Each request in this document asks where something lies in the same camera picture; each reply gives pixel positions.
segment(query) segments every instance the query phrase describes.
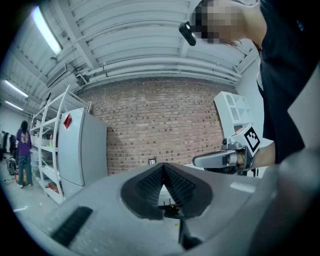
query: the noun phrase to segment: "person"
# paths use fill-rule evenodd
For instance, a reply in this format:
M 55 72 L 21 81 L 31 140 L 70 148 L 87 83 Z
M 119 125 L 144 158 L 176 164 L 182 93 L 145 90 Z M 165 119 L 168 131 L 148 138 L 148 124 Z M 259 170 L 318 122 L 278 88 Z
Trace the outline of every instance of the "person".
M 278 164 L 304 148 L 288 108 L 320 59 L 314 46 L 318 5 L 261 0 L 247 6 L 239 1 L 203 0 L 191 14 L 191 31 L 196 38 L 230 46 L 247 38 L 259 52 L 257 83 L 263 99 L 263 137 L 273 143 L 255 154 L 253 169 Z M 243 155 L 238 154 L 237 164 L 243 167 Z
M 18 143 L 18 186 L 19 188 L 23 188 L 23 178 L 24 178 L 24 169 L 26 172 L 26 181 L 28 186 L 32 186 L 32 174 L 31 174 L 31 136 L 28 131 L 28 123 L 27 121 L 23 121 L 21 123 L 21 128 L 18 130 L 16 134 L 16 140 Z

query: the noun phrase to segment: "white wall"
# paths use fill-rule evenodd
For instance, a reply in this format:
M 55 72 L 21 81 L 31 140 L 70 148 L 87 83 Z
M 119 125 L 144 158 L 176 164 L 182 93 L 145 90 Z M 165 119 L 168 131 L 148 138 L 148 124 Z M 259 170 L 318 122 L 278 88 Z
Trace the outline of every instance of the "white wall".
M 264 130 L 264 102 L 260 95 L 257 85 L 257 74 L 259 70 L 259 57 L 242 73 L 242 78 L 238 84 L 235 85 L 235 89 L 239 95 L 247 98 L 251 107 L 254 125 L 253 128 L 256 131 L 259 138 L 262 138 Z M 269 145 L 272 140 L 261 139 L 261 147 Z
M 22 121 L 26 120 L 30 124 L 29 117 L 5 106 L 0 106 L 0 131 L 6 131 L 16 136 Z

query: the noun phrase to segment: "white ceiling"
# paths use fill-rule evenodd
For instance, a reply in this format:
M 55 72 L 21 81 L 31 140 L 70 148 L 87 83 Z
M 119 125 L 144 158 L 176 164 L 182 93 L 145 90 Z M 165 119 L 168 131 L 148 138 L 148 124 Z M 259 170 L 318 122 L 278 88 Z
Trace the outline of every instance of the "white ceiling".
M 55 55 L 29 17 L 12 42 L 0 71 L 1 79 L 12 82 L 29 97 L 20 96 L 2 82 L 0 101 L 11 101 L 28 114 L 37 112 L 49 91 L 45 82 L 64 64 L 77 70 L 92 70 L 131 59 L 181 57 L 242 71 L 252 58 L 248 56 L 254 47 L 250 40 L 241 40 L 237 48 L 202 42 L 191 47 L 179 33 L 179 24 L 189 19 L 198 2 L 43 1 L 45 18 L 63 50 Z

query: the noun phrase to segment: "white shelf unit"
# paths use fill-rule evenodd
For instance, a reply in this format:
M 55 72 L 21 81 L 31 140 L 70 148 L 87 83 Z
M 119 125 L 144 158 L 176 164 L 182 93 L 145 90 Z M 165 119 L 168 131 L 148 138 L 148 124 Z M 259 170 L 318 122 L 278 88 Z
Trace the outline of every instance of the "white shelf unit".
M 58 147 L 56 146 L 57 133 L 59 132 L 61 116 L 66 112 L 80 108 L 85 108 L 88 112 L 91 107 L 90 102 L 85 102 L 84 100 L 80 99 L 74 93 L 69 91 L 69 87 L 70 86 L 67 87 L 64 93 L 62 93 L 55 99 L 49 99 L 46 105 L 37 114 L 33 115 L 31 124 L 33 125 L 34 119 L 36 119 L 39 115 L 42 115 L 41 123 L 30 129 L 31 132 L 38 132 L 38 137 L 33 138 L 35 141 L 35 143 L 33 143 L 33 146 L 38 148 L 38 167 L 40 172 L 40 180 L 38 179 L 37 181 L 43 188 L 44 193 L 50 196 L 58 204 L 61 204 L 65 199 L 60 184 L 61 178 L 57 167 L 56 155 L 56 153 L 58 152 Z M 51 112 L 55 112 L 56 117 L 48 119 L 48 110 L 52 110 Z M 50 147 L 49 141 L 43 138 L 43 136 L 49 131 L 53 135 L 52 147 Z M 48 164 L 43 159 L 42 151 L 52 153 L 52 164 Z M 45 186 L 43 174 L 45 174 L 51 181 L 56 184 L 59 193 Z
M 214 102 L 220 116 L 225 138 L 235 133 L 235 126 L 254 123 L 250 105 L 245 97 L 221 91 L 214 97 Z

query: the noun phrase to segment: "concrete floor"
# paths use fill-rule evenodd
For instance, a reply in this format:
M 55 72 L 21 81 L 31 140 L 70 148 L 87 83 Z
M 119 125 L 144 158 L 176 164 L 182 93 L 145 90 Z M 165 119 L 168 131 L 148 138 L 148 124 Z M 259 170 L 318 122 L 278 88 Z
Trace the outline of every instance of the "concrete floor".
M 33 186 L 19 188 L 7 169 L 4 159 L 0 162 L 0 184 L 9 200 L 12 210 L 23 223 L 30 221 L 37 227 L 46 219 L 46 216 L 58 207 L 58 204 L 49 196 L 45 195 L 40 184 L 32 176 Z

